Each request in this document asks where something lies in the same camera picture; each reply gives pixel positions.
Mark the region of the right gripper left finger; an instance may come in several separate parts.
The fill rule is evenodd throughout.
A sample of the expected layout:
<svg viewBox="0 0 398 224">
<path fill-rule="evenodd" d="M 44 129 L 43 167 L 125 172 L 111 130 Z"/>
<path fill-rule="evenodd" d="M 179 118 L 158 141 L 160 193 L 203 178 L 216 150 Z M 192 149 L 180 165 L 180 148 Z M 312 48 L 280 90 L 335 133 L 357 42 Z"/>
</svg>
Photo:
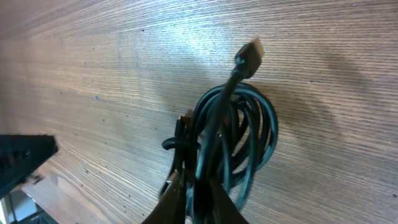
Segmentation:
<svg viewBox="0 0 398 224">
<path fill-rule="evenodd" d="M 178 173 L 160 202 L 142 224 L 184 224 L 186 191 L 185 174 Z"/>
</svg>

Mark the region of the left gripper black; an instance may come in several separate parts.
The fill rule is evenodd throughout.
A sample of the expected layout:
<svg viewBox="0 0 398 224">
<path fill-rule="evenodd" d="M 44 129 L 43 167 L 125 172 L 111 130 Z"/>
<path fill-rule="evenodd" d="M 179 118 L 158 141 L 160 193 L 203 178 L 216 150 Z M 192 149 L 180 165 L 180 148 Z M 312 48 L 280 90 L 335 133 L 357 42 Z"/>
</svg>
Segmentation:
<svg viewBox="0 0 398 224">
<path fill-rule="evenodd" d="M 54 136 L 1 135 L 1 197 L 58 152 Z"/>
</svg>

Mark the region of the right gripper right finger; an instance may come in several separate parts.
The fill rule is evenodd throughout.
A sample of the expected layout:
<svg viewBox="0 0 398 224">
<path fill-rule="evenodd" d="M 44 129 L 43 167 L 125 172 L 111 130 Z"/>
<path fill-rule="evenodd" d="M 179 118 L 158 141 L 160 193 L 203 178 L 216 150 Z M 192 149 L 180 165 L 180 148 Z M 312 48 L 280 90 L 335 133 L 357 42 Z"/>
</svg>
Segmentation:
<svg viewBox="0 0 398 224">
<path fill-rule="evenodd" d="M 210 180 L 210 189 L 213 199 L 212 223 L 248 224 L 217 180 Z"/>
</svg>

